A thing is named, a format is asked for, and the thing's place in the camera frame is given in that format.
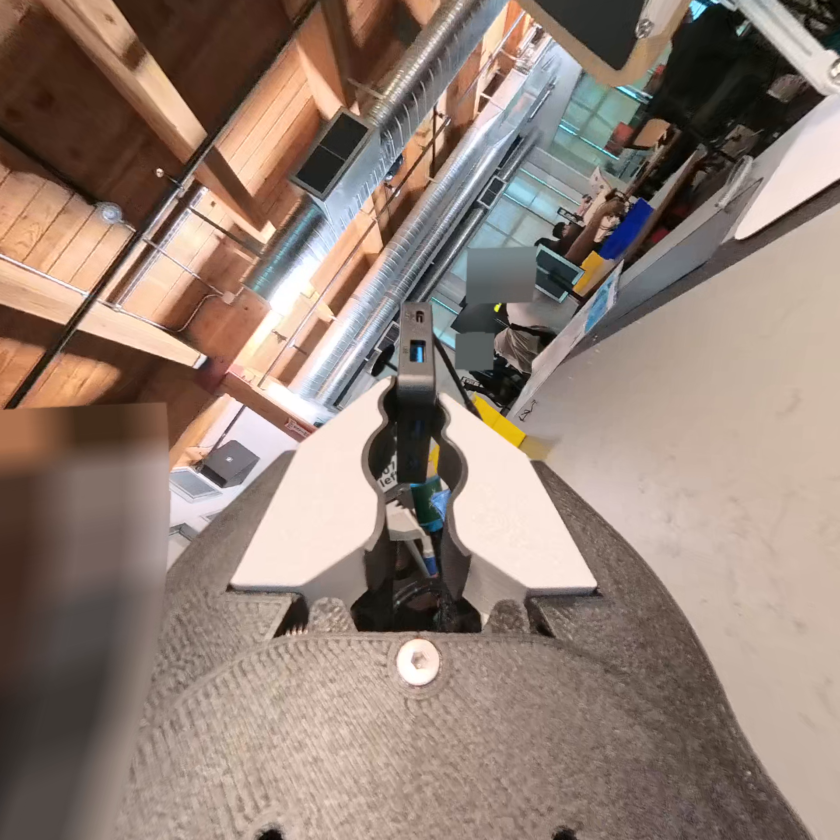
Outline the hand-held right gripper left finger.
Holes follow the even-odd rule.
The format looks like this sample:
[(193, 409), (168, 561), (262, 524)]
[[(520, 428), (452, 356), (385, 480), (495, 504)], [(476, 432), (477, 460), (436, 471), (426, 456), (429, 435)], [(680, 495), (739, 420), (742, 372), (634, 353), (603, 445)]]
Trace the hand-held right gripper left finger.
[(371, 470), (396, 380), (368, 392), (299, 445), (229, 587), (359, 599), (393, 573), (385, 499)]

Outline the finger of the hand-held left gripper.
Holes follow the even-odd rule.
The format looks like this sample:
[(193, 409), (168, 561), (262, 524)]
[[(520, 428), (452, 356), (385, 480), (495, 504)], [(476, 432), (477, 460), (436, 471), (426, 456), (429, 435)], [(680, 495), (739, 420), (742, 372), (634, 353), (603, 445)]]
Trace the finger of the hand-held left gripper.
[(428, 537), (417, 521), (414, 511), (398, 500), (386, 503), (385, 523), (389, 538), (393, 542), (424, 541)]

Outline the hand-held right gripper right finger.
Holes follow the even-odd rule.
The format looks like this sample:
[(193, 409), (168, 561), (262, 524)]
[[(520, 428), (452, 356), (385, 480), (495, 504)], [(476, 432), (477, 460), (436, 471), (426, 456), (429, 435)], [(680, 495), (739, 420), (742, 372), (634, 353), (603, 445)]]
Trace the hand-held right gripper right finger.
[(591, 595), (597, 581), (528, 456), (449, 395), (438, 398), (437, 474), (449, 490), (440, 569), (455, 601)]

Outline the black hdmi switch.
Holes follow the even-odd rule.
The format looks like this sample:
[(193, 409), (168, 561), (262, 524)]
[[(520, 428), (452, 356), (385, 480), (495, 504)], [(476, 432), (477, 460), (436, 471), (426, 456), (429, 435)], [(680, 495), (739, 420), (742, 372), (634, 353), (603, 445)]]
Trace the black hdmi switch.
[(425, 482), (437, 405), (433, 313), (406, 302), (400, 317), (395, 385), (396, 474), (403, 484)]

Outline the yellow bin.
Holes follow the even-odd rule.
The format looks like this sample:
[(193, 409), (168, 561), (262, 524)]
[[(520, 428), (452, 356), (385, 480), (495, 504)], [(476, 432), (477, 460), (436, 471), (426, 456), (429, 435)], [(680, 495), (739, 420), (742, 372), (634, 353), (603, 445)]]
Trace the yellow bin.
[[(576, 300), (576, 308), (572, 319), (585, 319), (594, 307), (592, 301), (606, 288), (606, 294), (611, 293), (611, 284), (614, 282), (613, 275), (616, 271), (623, 269), (622, 260), (604, 260), (599, 255), (591, 254), (584, 259), (584, 274), (574, 288), (574, 293), (569, 296)], [(526, 439), (522, 432), (511, 420), (507, 419), (495, 405), (489, 402), (478, 392), (468, 392), (472, 395), (470, 405), (478, 412), (480, 419), (490, 428), (494, 429), (500, 436), (507, 440), (515, 448), (520, 448)]]

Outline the black ceiling speaker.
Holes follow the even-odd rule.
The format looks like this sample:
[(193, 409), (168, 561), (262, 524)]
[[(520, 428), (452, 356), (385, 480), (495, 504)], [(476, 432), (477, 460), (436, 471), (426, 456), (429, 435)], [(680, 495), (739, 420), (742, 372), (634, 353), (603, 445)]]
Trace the black ceiling speaker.
[(237, 440), (228, 440), (207, 454), (198, 474), (220, 490), (244, 484), (259, 464), (259, 456)]

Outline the computer monitor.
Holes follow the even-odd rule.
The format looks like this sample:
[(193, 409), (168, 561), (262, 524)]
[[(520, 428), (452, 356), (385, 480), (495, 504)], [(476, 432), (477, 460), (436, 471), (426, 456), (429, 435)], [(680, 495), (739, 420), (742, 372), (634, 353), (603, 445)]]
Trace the computer monitor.
[(584, 274), (581, 267), (545, 245), (538, 247), (535, 261), (535, 287), (538, 291), (558, 303), (572, 298), (582, 304), (584, 297), (576, 289)]

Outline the white base lamp stand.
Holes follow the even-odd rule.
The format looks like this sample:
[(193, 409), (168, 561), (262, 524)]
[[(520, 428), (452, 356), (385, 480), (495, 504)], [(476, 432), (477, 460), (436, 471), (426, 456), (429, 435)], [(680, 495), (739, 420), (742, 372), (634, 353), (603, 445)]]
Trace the white base lamp stand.
[(734, 230), (744, 240), (839, 179), (839, 97), (824, 99), (791, 130), (792, 142)]

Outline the beige framed black panel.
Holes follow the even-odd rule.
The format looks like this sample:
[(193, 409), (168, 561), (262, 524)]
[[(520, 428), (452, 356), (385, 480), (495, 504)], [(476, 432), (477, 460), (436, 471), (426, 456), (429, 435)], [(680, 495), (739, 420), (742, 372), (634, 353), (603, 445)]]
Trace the beige framed black panel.
[[(618, 88), (642, 76), (669, 44), (689, 1), (520, 1), (521, 8), (599, 83)], [(778, 1), (722, 2), (823, 96), (837, 95), (839, 58)]]

